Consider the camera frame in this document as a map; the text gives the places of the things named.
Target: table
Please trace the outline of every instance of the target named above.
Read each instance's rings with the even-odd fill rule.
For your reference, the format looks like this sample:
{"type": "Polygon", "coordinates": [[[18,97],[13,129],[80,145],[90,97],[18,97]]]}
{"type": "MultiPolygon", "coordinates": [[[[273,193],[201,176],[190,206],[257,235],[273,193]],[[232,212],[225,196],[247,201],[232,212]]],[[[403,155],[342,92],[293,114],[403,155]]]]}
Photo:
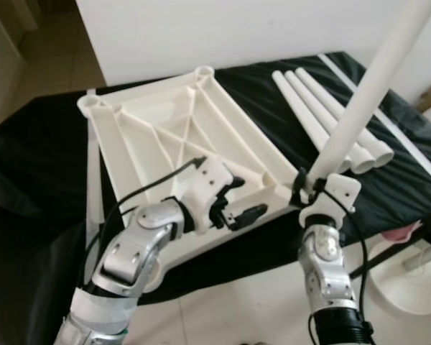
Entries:
{"type": "MultiPolygon", "coordinates": [[[[329,57],[360,81],[364,69],[351,57],[329,57]]],[[[309,169],[318,152],[271,79],[273,70],[300,66],[348,103],[351,92],[317,57],[217,70],[215,77],[295,167],[309,169]]],[[[0,125],[0,344],[50,344],[70,305],[85,247],[88,135],[76,107],[83,94],[37,98],[0,125]]],[[[381,109],[431,161],[431,124],[393,92],[381,109]]],[[[387,166],[355,176],[363,186],[355,206],[365,237],[431,217],[431,177],[380,122],[372,119],[369,129],[396,155],[387,166]]],[[[101,182],[107,212],[114,196],[104,166],[101,182]]],[[[119,216],[115,222],[120,231],[119,216]]],[[[346,244],[357,240],[349,222],[342,232],[346,244]]],[[[297,212],[287,214],[174,268],[139,302],[177,298],[293,262],[301,233],[297,212]]]]}

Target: white plastic table frame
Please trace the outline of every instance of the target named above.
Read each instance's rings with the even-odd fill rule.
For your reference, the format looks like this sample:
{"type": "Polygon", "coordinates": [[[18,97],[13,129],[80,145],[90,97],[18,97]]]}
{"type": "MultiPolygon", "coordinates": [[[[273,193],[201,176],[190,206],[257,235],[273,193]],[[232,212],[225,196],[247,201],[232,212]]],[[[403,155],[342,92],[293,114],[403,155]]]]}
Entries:
{"type": "MultiPolygon", "coordinates": [[[[210,67],[102,96],[89,91],[78,107],[90,119],[91,131],[88,238],[103,221],[100,157],[93,148],[97,142],[117,200],[194,157],[217,155],[246,181],[228,193],[229,211],[238,214],[260,203],[268,205],[266,214],[240,231],[203,229],[199,232],[204,235],[189,233],[168,244],[159,254],[145,292],[156,289],[169,269],[294,209],[289,200],[297,170],[225,92],[210,67]]],[[[193,171],[188,169],[132,198],[121,210],[169,196],[179,198],[193,171]]]]}

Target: black plastic sheet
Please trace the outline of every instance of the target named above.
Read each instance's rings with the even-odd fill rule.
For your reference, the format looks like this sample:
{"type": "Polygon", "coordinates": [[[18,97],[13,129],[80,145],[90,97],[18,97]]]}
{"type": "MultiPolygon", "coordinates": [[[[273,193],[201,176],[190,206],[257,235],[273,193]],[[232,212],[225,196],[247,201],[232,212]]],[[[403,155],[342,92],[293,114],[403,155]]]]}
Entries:
{"type": "MultiPolygon", "coordinates": [[[[329,56],[360,81],[364,69],[352,58],[329,56]]],[[[309,169],[318,152],[271,79],[276,69],[297,67],[342,104],[350,99],[317,57],[217,70],[215,76],[294,166],[309,169]]],[[[51,344],[68,311],[85,237],[87,123],[76,107],[83,94],[35,99],[0,126],[0,345],[51,344]]],[[[381,107],[431,160],[431,124],[395,93],[381,107]]],[[[385,167],[354,175],[363,185],[356,215],[365,237],[431,217],[431,177],[378,120],[369,129],[396,155],[385,167]]],[[[104,166],[101,174],[107,212],[114,196],[104,166]]],[[[119,216],[115,224],[120,231],[119,216]]],[[[348,222],[343,232],[347,244],[356,240],[348,222]]],[[[301,233],[297,212],[280,217],[169,271],[139,302],[169,300],[295,261],[301,233]]]]}

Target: tiled floor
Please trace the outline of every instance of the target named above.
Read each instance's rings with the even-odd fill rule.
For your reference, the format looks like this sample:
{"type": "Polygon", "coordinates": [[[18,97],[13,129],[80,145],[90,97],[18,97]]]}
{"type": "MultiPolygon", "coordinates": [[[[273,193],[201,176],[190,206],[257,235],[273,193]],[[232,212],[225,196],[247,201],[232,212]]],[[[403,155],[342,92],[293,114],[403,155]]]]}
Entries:
{"type": "MultiPolygon", "coordinates": [[[[25,37],[28,65],[11,106],[30,99],[104,86],[96,56],[76,13],[47,17],[41,30],[25,37]]],[[[379,241],[373,238],[369,247],[379,241]]],[[[347,268],[361,261],[359,246],[345,249],[347,268]]],[[[431,345],[431,316],[407,317],[385,311],[371,286],[366,314],[378,345],[431,345]]],[[[200,290],[178,300],[141,306],[129,327],[126,345],[307,345],[310,309],[297,263],[228,284],[200,290]]]]}
{"type": "Polygon", "coordinates": [[[77,12],[47,15],[38,31],[26,35],[20,50],[27,65],[9,114],[38,96],[105,86],[77,12]]]}

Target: black cable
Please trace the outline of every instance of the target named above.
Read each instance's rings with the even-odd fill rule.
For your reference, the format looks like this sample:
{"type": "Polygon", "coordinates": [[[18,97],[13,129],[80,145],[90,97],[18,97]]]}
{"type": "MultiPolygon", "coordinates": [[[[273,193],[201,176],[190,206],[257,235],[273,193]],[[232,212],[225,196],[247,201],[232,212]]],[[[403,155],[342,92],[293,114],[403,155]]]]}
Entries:
{"type": "Polygon", "coordinates": [[[310,334],[310,338],[311,338],[311,341],[313,342],[313,345],[318,345],[316,343],[315,336],[313,336],[313,332],[311,331],[311,320],[312,319],[313,319],[313,315],[310,315],[308,317],[308,333],[310,334]]]}
{"type": "MultiPolygon", "coordinates": [[[[347,217],[350,219],[351,223],[353,223],[354,227],[356,228],[356,231],[358,232],[358,239],[362,247],[362,267],[363,267],[363,272],[361,275],[361,289],[359,290],[359,311],[361,312],[362,319],[365,321],[366,316],[364,314],[364,294],[366,293],[367,273],[369,272],[369,269],[368,269],[369,255],[367,252],[366,241],[364,240],[362,229],[359,226],[357,220],[354,219],[353,214],[349,210],[347,210],[346,207],[334,195],[329,193],[326,189],[323,189],[323,192],[345,212],[347,217]]],[[[369,336],[369,338],[370,338],[371,344],[375,345],[375,341],[372,339],[372,337],[369,336]]]]}
{"type": "MultiPolygon", "coordinates": [[[[189,160],[188,162],[186,162],[184,165],[182,165],[181,167],[177,168],[176,170],[174,170],[173,172],[171,172],[170,174],[163,176],[162,178],[160,178],[159,180],[156,180],[142,188],[139,188],[137,190],[134,190],[132,192],[130,192],[130,194],[124,196],[123,198],[121,198],[120,200],[118,200],[115,205],[113,205],[113,207],[110,209],[110,211],[107,214],[106,220],[103,224],[103,230],[99,230],[99,232],[93,237],[93,239],[91,239],[91,242],[89,243],[89,245],[86,247],[85,250],[85,254],[83,255],[82,258],[82,262],[81,262],[81,267],[80,267],[80,272],[78,274],[78,287],[83,286],[83,280],[84,280],[84,272],[85,272],[85,265],[86,265],[86,260],[88,259],[89,253],[92,250],[94,244],[96,243],[96,241],[99,239],[99,253],[98,253],[98,257],[96,260],[96,264],[98,263],[99,259],[101,258],[102,255],[102,250],[101,250],[101,246],[103,243],[103,240],[105,239],[105,234],[108,230],[108,225],[111,223],[111,219],[113,218],[113,216],[115,215],[116,210],[118,210],[120,208],[120,206],[127,202],[129,199],[133,198],[134,196],[139,195],[140,193],[145,192],[146,190],[149,190],[150,188],[153,188],[167,180],[169,180],[170,178],[173,178],[174,176],[176,176],[177,174],[180,174],[183,170],[187,169],[189,166],[191,165],[195,165],[196,168],[198,168],[204,161],[205,161],[206,157],[201,157],[201,158],[193,158],[192,160],[189,160]]],[[[121,213],[122,216],[124,216],[125,214],[133,211],[135,209],[135,207],[132,208],[128,208],[126,211],[124,211],[123,213],[121,213]]]]}

